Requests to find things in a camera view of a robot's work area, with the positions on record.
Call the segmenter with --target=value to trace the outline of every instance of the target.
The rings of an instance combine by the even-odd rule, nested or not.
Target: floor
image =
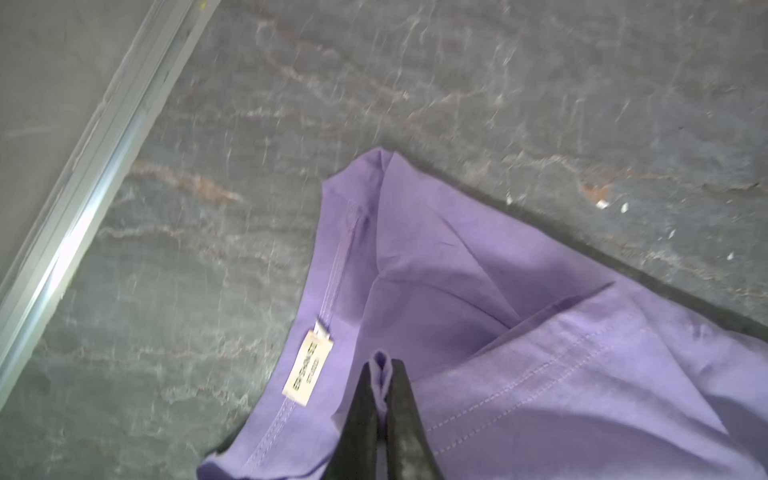
[[[280,354],[320,182],[376,145],[763,335],[767,28],[725,0],[224,2],[0,416],[0,471],[193,478]]]
[[[0,2],[0,286],[151,5]]]

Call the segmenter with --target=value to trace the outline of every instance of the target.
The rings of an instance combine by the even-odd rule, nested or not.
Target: fabric fold
[[[318,318],[333,350],[301,407],[281,390]],[[408,369],[449,480],[768,478],[765,343],[381,149],[323,184],[283,354],[198,478],[319,478],[361,368],[373,358],[372,388],[385,392],[390,357]]]

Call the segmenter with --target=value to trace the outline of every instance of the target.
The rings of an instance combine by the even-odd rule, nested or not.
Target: gray stone floor
[[[193,478],[280,353],[321,180],[379,144],[759,332],[766,30],[765,2],[224,2],[0,416],[2,477]]]

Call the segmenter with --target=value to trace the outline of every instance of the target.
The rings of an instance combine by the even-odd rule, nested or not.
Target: stitching
[[[338,293],[338,286],[336,283],[340,280],[341,273],[343,272],[343,266],[346,263],[349,255],[349,248],[352,246],[352,236],[357,225],[357,209],[353,205],[347,205],[346,208],[346,229],[341,239],[339,239],[339,245],[336,248],[336,255],[333,258],[333,266],[331,267],[331,274],[328,280],[328,287],[326,288],[326,294],[323,296],[323,304],[320,307],[319,316],[322,321],[326,323],[326,326],[330,326],[330,318],[326,318],[329,315],[329,311],[332,309],[332,305],[336,299],[334,293]]]
[[[255,466],[259,466],[262,463],[264,463],[264,459],[266,458],[266,454],[270,451],[270,449],[272,448],[272,445],[275,443],[277,438],[280,437],[280,433],[283,431],[283,427],[285,426],[285,424],[288,423],[288,418],[290,417],[291,412],[293,412],[293,409],[296,407],[296,402],[294,402],[293,400],[287,400],[287,402],[290,403],[290,407],[288,408],[288,411],[286,412],[285,418],[284,418],[284,420],[282,422],[280,422],[278,424],[277,431],[274,433],[274,435],[272,435],[272,440],[270,440],[269,445],[267,445],[266,448],[264,449],[264,451],[262,452],[261,456],[259,457],[259,461],[256,463]]]
[[[359,208],[352,204],[347,204],[346,208],[346,225],[342,237],[339,239],[339,245],[336,248],[336,255],[333,258],[333,265],[331,266],[331,273],[328,284],[326,286],[326,293],[323,297],[323,303],[320,306],[319,317],[325,322],[326,326],[330,326],[330,311],[333,310],[333,304],[336,302],[336,298],[339,293],[338,282],[341,280],[341,276],[344,271],[344,265],[349,258],[349,249],[352,247],[352,238],[355,233],[355,227],[359,219]],[[272,421],[272,425],[267,429],[266,434],[262,438],[261,442],[253,451],[248,461],[245,463],[245,468],[250,468],[250,473],[260,466],[266,454],[272,448],[272,445],[280,437],[280,433],[283,431],[283,427],[288,422],[293,409],[296,407],[296,403],[292,400],[285,399],[277,412],[275,419]]]
[[[510,390],[512,390],[513,388],[515,388],[516,386],[519,386],[521,383],[525,382],[525,380],[528,380],[528,379],[530,379],[530,378],[531,378],[532,376],[534,376],[535,374],[537,374],[537,373],[539,373],[540,371],[542,371],[542,370],[544,370],[544,369],[548,368],[548,367],[549,367],[549,366],[551,366],[553,363],[557,362],[559,359],[561,359],[561,358],[563,358],[564,356],[566,356],[566,355],[568,354],[568,352],[570,352],[570,351],[571,351],[571,350],[572,350],[572,349],[573,349],[575,346],[581,345],[582,343],[586,342],[588,339],[590,339],[590,338],[591,338],[591,337],[593,337],[593,336],[596,336],[596,335],[600,335],[600,334],[602,334],[602,333],[606,333],[607,331],[609,331],[609,330],[613,330],[613,329],[615,329],[615,328],[616,328],[616,326],[612,326],[612,327],[609,327],[609,328],[604,328],[604,329],[598,330],[597,332],[593,332],[593,333],[590,333],[589,335],[586,335],[586,336],[583,336],[583,337],[581,337],[581,338],[580,338],[580,339],[579,339],[577,342],[575,342],[575,343],[572,343],[571,345],[569,345],[569,346],[565,347],[565,351],[564,351],[563,353],[561,353],[560,355],[556,356],[555,358],[553,358],[553,359],[551,359],[551,360],[548,360],[548,361],[547,361],[547,362],[545,362],[544,364],[540,365],[538,368],[536,368],[536,369],[534,369],[534,370],[532,370],[532,371],[530,371],[530,372],[526,373],[524,376],[522,376],[522,377],[521,377],[519,380],[517,380],[516,382],[512,383],[512,384],[511,384],[511,385],[509,385],[509,386],[506,386],[505,388],[503,388],[503,389],[499,390],[499,391],[498,391],[498,392],[496,392],[496,393],[493,393],[493,394],[491,394],[491,395],[490,395],[488,398],[486,398],[486,399],[484,399],[484,400],[482,400],[482,401],[480,401],[480,402],[478,402],[478,403],[474,404],[473,406],[471,406],[471,407],[467,408],[466,410],[464,410],[464,411],[462,411],[462,412],[460,412],[460,413],[457,413],[456,415],[453,415],[452,417],[450,417],[450,418],[448,418],[448,419],[445,419],[445,420],[441,421],[440,423],[437,423],[437,424],[435,424],[435,425],[433,425],[433,426],[429,427],[428,429],[426,429],[426,431],[427,431],[427,432],[431,432],[431,431],[432,431],[432,430],[434,430],[434,429],[437,429],[437,428],[439,428],[439,427],[442,427],[442,426],[443,426],[443,425],[445,425],[446,423],[450,423],[450,422],[453,422],[453,421],[454,421],[454,420],[456,420],[458,417],[460,417],[460,416],[462,416],[462,415],[466,415],[467,413],[470,413],[472,410],[474,410],[474,409],[477,409],[478,407],[485,405],[486,403],[488,403],[488,402],[492,401],[493,399],[496,399],[496,398],[498,398],[498,397],[499,397],[499,396],[501,396],[501,395],[504,395],[505,393],[509,392]]]
[[[253,463],[253,461],[256,460],[257,457],[261,456],[264,443],[268,439],[270,439],[270,437],[272,436],[272,432],[277,428],[278,423],[280,423],[280,419],[283,417],[283,412],[285,412],[285,409],[288,406],[288,402],[290,402],[290,400],[288,399],[283,400],[283,404],[280,406],[280,410],[277,411],[277,415],[275,415],[275,419],[272,421],[272,424],[267,429],[266,434],[264,434],[264,437],[261,439],[261,442],[259,442],[259,445],[256,446],[256,448],[253,450],[253,453],[248,458],[248,461],[245,463],[246,467],[248,467],[251,463]]]
[[[637,331],[637,333],[642,333],[642,332],[643,332],[643,331],[645,331],[645,330],[646,330],[645,328],[643,328],[643,329],[639,329],[639,330]],[[485,429],[486,429],[486,428],[488,428],[489,426],[491,426],[491,425],[493,425],[494,423],[498,422],[499,420],[503,419],[504,417],[506,417],[507,415],[509,415],[510,413],[512,413],[514,410],[516,410],[516,409],[520,408],[521,406],[525,405],[526,403],[528,403],[528,402],[530,402],[530,401],[532,401],[532,400],[536,399],[536,398],[537,398],[537,397],[539,397],[539,396],[540,396],[542,393],[546,392],[547,390],[549,390],[550,388],[552,388],[553,386],[555,386],[555,385],[556,385],[557,383],[559,383],[560,381],[562,381],[562,380],[564,380],[564,379],[568,378],[568,377],[569,377],[570,375],[572,375],[572,374],[573,374],[573,373],[574,373],[576,370],[578,370],[579,368],[581,368],[581,367],[582,367],[582,366],[583,366],[585,363],[587,363],[587,362],[589,362],[590,360],[594,359],[595,357],[597,357],[597,356],[601,355],[602,353],[605,353],[605,352],[607,352],[607,351],[609,351],[609,350],[612,350],[612,349],[613,349],[615,346],[616,346],[616,344],[613,344],[613,345],[609,345],[609,346],[605,346],[605,347],[603,347],[602,349],[599,349],[597,352],[595,352],[595,353],[592,353],[590,356],[586,357],[585,359],[581,360],[581,361],[580,361],[579,363],[577,363],[576,365],[572,366],[572,367],[571,367],[571,368],[570,368],[568,371],[566,371],[564,374],[562,374],[562,375],[561,375],[561,376],[559,376],[558,378],[556,378],[556,379],[552,380],[552,381],[551,381],[551,382],[549,382],[547,385],[545,385],[545,386],[541,387],[539,390],[537,390],[537,391],[536,391],[536,393],[534,393],[533,395],[529,396],[527,399],[525,399],[525,400],[521,400],[520,402],[518,402],[518,403],[514,404],[514,405],[513,405],[513,406],[512,406],[510,409],[508,409],[508,410],[505,410],[505,411],[504,411],[504,412],[502,412],[502,413],[501,413],[499,416],[495,417],[493,420],[491,420],[491,421],[489,421],[489,422],[486,422],[486,423],[484,423],[484,424],[480,425],[478,428],[476,428],[476,429],[472,430],[470,433],[468,433],[467,435],[464,435],[464,436],[463,436],[463,437],[461,437],[460,439],[457,439],[457,440],[455,440],[455,441],[454,441],[452,444],[448,445],[447,447],[444,447],[443,449],[440,449],[440,450],[437,450],[437,451],[432,451],[432,454],[433,454],[434,456],[437,456],[437,455],[440,455],[440,454],[442,454],[442,453],[445,453],[445,452],[447,452],[448,450],[450,450],[450,449],[452,449],[452,448],[456,447],[457,445],[461,445],[463,442],[465,442],[466,440],[469,440],[471,437],[473,437],[473,436],[477,435],[477,434],[478,434],[478,433],[480,433],[482,430],[485,430]]]

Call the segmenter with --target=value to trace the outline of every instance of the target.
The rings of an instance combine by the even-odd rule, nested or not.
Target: purple fabric
[[[334,347],[301,407],[281,390],[318,317]],[[378,349],[405,362],[448,480],[768,478],[765,343],[380,149],[323,185],[283,355],[198,478],[319,478]]]

